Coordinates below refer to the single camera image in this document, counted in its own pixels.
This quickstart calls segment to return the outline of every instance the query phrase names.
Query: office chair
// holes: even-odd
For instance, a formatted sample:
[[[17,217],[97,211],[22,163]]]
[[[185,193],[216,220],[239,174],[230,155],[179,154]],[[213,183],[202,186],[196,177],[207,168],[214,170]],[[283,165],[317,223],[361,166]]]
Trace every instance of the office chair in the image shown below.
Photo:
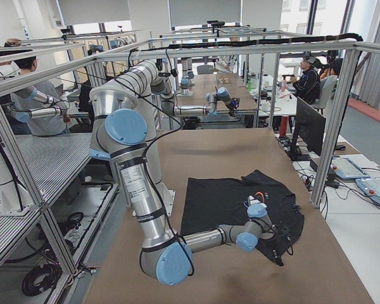
[[[320,83],[320,93],[319,99],[315,100],[311,106],[318,112],[321,111],[321,115],[324,114],[324,109],[327,106],[327,102],[333,95],[333,90],[336,82],[338,81],[338,76],[331,75],[321,80]]]
[[[197,66],[197,74],[203,75],[203,74],[213,74],[213,65],[199,65]]]

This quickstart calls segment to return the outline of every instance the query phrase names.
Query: blue joint cap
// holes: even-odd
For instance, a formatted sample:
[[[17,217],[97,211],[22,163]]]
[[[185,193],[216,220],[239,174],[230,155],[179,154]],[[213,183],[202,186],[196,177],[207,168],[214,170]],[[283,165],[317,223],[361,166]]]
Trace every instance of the blue joint cap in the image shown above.
[[[15,114],[15,119],[19,122],[28,122],[31,119],[31,116],[28,112],[17,112]]]
[[[190,247],[181,243],[192,259]],[[156,264],[156,277],[166,285],[176,285],[182,282],[191,270],[191,264],[178,242],[169,245],[160,255]]]
[[[262,218],[267,215],[265,207],[261,204],[253,204],[248,207],[248,216],[249,217],[258,217]]]
[[[229,96],[229,92],[226,87],[220,87],[217,91],[217,96],[222,98],[225,96]]]
[[[127,146],[143,142],[148,133],[145,119],[131,109],[114,111],[107,116],[104,126],[112,139]]]
[[[243,251],[251,252],[258,244],[258,238],[249,232],[242,232],[236,237],[236,246]]]
[[[90,157],[97,158],[98,160],[111,160],[110,154],[92,148],[89,148],[89,154]]]
[[[30,101],[30,100],[33,100],[35,97],[37,96],[37,88],[34,87],[34,89],[32,90],[30,96],[28,96],[27,98],[25,98],[24,100],[26,101]]]

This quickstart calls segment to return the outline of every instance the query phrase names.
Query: person in gray shirt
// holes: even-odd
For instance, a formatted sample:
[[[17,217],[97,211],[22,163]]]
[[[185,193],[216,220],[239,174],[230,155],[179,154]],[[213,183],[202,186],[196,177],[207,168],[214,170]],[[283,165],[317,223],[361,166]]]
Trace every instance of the person in gray shirt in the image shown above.
[[[23,58],[14,61],[20,68],[20,75],[25,75],[34,72],[37,69],[38,59],[34,57]],[[50,95],[56,99],[60,99],[58,92],[50,81],[45,80],[35,85],[38,91]],[[22,99],[19,96],[11,93],[11,100],[14,102],[17,110],[29,111],[43,108],[42,103],[33,100]],[[67,124],[70,123],[70,117],[66,114],[64,116],[52,116],[31,119],[27,122],[32,135],[35,136],[54,136],[58,134],[69,133]]]

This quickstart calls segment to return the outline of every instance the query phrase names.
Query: brown table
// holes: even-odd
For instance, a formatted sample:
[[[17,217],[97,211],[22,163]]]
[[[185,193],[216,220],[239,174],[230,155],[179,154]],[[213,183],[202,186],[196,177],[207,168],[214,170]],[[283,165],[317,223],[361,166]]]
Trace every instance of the brown table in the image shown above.
[[[208,74],[208,75],[196,75],[194,76],[195,85],[190,88],[193,92],[192,96],[178,96],[178,105],[204,105],[206,104],[205,94],[209,92],[215,92],[215,87],[226,87],[232,98],[239,98],[238,111],[254,111],[256,109],[256,103],[251,97],[246,87],[243,85],[243,81],[235,73],[228,74]],[[218,102],[218,112],[228,113],[228,109],[222,101]]]
[[[176,190],[173,227],[180,227],[188,177],[240,178],[259,169],[294,192],[305,215],[294,256],[283,255],[285,266],[278,267],[258,251],[221,246],[194,254],[193,277],[164,286],[141,272],[143,236],[127,212],[87,304],[373,303],[271,130],[180,131],[161,139],[159,150],[163,180]]]

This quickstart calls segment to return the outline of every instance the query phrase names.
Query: red floor strip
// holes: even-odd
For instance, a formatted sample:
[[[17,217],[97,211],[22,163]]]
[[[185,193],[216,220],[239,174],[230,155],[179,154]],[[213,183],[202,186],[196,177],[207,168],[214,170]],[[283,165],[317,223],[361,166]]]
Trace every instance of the red floor strip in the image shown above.
[[[372,108],[367,103],[350,98],[348,106],[359,111],[360,113],[363,113],[364,115],[367,115],[370,118],[373,118],[380,123],[380,111],[378,109]]]

